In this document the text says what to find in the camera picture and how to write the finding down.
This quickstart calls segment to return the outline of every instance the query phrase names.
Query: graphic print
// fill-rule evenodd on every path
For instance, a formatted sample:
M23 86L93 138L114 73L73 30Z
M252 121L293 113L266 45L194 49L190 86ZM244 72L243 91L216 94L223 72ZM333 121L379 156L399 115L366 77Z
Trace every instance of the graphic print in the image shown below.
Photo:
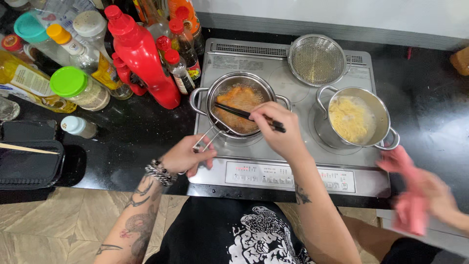
M288 225L273 211L264 206L252 211L241 218L241 228L233 227L230 264L314 264L305 248L295 254Z

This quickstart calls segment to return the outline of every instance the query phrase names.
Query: pink towel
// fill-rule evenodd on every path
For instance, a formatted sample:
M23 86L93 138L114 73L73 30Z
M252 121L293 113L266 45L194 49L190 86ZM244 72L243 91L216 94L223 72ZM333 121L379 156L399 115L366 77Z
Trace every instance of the pink towel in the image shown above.
M428 225L428 201L418 187L418 182L422 179L422 170L414 166L403 146L381 151L381 155L383 159L376 161L376 164L387 172L401 174L407 186L407 190L398 196L394 205L394 228L424 236Z

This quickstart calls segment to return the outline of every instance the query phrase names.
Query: black t-shirt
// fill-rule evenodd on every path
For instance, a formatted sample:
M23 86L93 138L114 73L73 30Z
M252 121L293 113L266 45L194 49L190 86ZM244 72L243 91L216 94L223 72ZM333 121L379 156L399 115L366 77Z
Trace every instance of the black t-shirt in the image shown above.
M314 263L273 202L189 197L146 264Z

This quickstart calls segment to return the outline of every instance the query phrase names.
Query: salt shaker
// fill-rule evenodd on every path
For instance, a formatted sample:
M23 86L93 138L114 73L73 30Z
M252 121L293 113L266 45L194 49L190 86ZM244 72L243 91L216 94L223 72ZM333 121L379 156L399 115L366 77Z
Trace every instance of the salt shaker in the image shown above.
M76 116L65 117L60 126L64 131L86 139L93 138L98 133L98 126L95 123Z

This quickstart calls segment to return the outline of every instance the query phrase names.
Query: bracelet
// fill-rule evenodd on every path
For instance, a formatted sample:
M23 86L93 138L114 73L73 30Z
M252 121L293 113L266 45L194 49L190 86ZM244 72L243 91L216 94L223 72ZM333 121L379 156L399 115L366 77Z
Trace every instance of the bracelet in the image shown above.
M151 163L145 167L145 171L149 176L159 180L165 187L173 185L177 180L177 174L169 173L163 168L163 163L156 159L151 160Z

